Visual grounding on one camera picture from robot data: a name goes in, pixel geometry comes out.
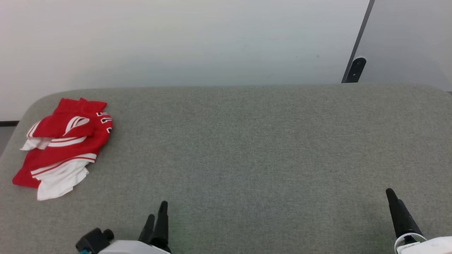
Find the gray cushioned table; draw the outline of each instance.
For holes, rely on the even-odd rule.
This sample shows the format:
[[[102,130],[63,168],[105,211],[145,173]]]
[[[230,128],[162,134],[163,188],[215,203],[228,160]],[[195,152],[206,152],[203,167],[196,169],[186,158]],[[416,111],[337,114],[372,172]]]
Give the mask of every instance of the gray cushioned table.
[[[39,202],[11,179],[60,98],[103,100],[90,174]],[[25,114],[0,161],[0,252],[76,253],[95,227],[135,240],[169,202],[174,254],[390,254],[385,189],[426,237],[452,234],[452,97],[423,85],[93,89]]]

